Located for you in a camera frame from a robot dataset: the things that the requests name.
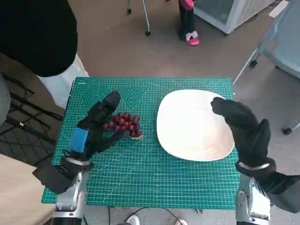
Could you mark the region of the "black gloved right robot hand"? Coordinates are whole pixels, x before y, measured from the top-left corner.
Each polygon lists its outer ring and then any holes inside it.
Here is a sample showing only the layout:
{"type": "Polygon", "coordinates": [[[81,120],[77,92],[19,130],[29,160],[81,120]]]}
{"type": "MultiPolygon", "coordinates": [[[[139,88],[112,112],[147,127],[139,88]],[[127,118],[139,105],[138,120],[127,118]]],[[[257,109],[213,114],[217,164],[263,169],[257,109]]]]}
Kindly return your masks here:
{"type": "Polygon", "coordinates": [[[211,106],[213,112],[223,116],[230,127],[240,163],[250,168],[263,168],[274,163],[267,156],[271,137],[267,119],[258,121],[248,106],[233,100],[215,97],[211,106]]]}

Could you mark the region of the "black left robot hand, blue tape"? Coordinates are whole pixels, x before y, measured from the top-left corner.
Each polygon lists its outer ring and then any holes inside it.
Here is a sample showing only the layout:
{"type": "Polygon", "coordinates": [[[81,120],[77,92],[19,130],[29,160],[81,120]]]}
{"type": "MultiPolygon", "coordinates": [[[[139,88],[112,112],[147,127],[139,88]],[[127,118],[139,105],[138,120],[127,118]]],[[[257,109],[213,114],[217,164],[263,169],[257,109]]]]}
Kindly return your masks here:
{"type": "Polygon", "coordinates": [[[114,146],[117,141],[129,135],[127,130],[118,130],[111,137],[105,138],[107,125],[120,103],[120,93],[113,91],[102,101],[95,103],[87,116],[77,123],[70,142],[70,156],[74,159],[87,161],[96,153],[114,146]]]}

